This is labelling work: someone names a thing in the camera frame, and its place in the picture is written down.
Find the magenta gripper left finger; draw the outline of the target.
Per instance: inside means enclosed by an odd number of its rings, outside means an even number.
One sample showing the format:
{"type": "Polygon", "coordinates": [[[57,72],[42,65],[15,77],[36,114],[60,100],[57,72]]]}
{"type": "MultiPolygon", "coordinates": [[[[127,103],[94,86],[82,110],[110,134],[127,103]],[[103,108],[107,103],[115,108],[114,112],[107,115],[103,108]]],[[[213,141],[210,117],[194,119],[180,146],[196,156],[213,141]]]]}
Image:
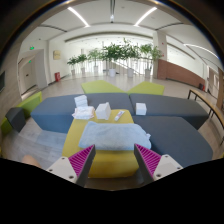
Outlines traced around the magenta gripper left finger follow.
{"type": "Polygon", "coordinates": [[[70,157],[60,157],[47,171],[84,187],[95,155],[95,146],[91,145],[70,157]]]}

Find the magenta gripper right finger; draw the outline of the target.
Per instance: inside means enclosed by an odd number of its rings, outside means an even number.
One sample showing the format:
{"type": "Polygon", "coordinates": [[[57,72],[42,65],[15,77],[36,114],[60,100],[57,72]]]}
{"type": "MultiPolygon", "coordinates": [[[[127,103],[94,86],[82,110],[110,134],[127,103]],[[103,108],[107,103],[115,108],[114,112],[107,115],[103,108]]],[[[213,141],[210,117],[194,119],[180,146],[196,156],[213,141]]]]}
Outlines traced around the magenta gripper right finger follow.
{"type": "Polygon", "coordinates": [[[170,155],[159,155],[139,144],[134,145],[134,155],[145,184],[152,183],[182,169],[170,155]]]}

